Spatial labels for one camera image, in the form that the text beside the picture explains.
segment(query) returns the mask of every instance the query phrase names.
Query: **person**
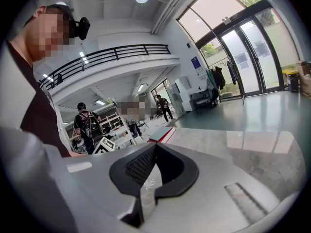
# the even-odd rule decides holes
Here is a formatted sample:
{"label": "person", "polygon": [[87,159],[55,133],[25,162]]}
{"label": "person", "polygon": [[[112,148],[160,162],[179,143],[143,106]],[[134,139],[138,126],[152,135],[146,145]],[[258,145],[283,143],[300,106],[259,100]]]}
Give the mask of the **person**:
{"label": "person", "polygon": [[81,155],[64,146],[58,131],[62,122],[57,120],[52,98],[38,85],[32,67],[50,57],[59,45],[69,44],[76,27],[68,6],[41,6],[15,38],[3,43],[0,52],[0,125],[33,133],[44,144],[57,147],[62,157]]}
{"label": "person", "polygon": [[169,109],[169,102],[166,100],[166,98],[162,98],[161,95],[157,95],[156,98],[158,99],[156,102],[156,105],[159,109],[161,109],[163,111],[163,115],[165,120],[168,122],[169,120],[166,117],[166,113],[169,114],[171,120],[173,120],[173,116],[172,113]]}
{"label": "person", "polygon": [[99,124],[101,117],[95,112],[87,111],[86,105],[82,102],[78,103],[77,107],[79,113],[74,118],[74,129],[83,138],[88,154],[92,154],[97,143],[103,137],[103,131]]}

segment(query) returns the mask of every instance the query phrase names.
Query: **reflective floor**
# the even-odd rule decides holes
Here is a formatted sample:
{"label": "reflective floor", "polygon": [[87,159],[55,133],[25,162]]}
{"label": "reflective floor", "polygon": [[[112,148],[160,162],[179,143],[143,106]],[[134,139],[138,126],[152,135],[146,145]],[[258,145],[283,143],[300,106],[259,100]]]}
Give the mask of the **reflective floor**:
{"label": "reflective floor", "polygon": [[307,173],[311,170],[311,100],[289,91],[221,102],[214,109],[190,112],[172,126],[242,132],[289,131],[302,151]]}

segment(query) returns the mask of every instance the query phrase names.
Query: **blue sign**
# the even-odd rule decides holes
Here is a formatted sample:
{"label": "blue sign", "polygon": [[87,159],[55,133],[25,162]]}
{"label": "blue sign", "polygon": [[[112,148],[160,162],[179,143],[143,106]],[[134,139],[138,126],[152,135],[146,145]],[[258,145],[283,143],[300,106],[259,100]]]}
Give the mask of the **blue sign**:
{"label": "blue sign", "polygon": [[193,59],[191,59],[191,61],[192,61],[192,64],[193,64],[193,66],[194,66],[195,69],[201,67],[200,62],[199,62],[199,60],[198,60],[197,57],[194,57]]}

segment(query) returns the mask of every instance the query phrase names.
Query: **trash can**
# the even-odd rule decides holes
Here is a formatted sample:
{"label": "trash can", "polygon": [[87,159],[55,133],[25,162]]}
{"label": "trash can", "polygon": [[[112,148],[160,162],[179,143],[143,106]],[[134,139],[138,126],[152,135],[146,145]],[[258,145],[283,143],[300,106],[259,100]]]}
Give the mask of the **trash can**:
{"label": "trash can", "polygon": [[287,74],[288,90],[290,92],[298,92],[299,90],[299,75],[298,71],[292,71]]}

